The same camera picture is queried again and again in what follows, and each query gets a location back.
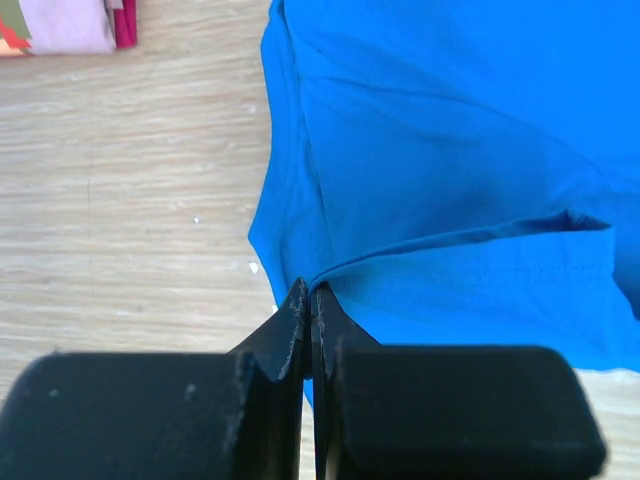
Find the blue t shirt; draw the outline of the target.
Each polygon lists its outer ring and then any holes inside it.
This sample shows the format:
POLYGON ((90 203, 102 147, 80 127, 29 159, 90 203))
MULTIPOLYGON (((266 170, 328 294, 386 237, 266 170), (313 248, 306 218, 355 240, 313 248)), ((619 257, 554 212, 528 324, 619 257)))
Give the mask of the blue t shirt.
POLYGON ((249 240, 389 344, 639 367, 639 5, 275 1, 249 240))

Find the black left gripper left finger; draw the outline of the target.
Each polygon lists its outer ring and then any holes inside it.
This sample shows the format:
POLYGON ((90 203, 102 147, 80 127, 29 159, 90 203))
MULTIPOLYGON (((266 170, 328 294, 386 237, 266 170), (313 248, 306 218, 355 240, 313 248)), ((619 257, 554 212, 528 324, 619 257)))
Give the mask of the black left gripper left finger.
POLYGON ((307 288, 226 353, 52 353, 1 410, 5 479, 295 479, 307 288))

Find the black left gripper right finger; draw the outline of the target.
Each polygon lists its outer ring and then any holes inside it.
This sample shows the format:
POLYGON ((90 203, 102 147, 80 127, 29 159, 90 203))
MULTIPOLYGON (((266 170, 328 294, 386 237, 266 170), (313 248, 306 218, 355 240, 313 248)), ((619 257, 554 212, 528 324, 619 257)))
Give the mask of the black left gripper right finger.
POLYGON ((574 371, 532 346, 384 346, 310 299, 320 479, 590 479, 607 445, 574 371))

